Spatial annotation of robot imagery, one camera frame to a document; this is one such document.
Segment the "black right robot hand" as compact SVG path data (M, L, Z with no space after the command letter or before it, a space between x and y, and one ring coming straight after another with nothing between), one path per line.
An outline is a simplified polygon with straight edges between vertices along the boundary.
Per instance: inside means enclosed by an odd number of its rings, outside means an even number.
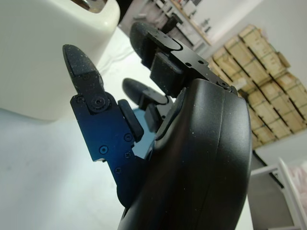
M62 47L83 138L92 160L108 163L125 208L119 229L235 229L252 156L246 101L199 55L149 24L134 23L130 43L161 89L128 78L122 84L155 134L144 158L132 150L144 130L128 102L105 91L78 47Z

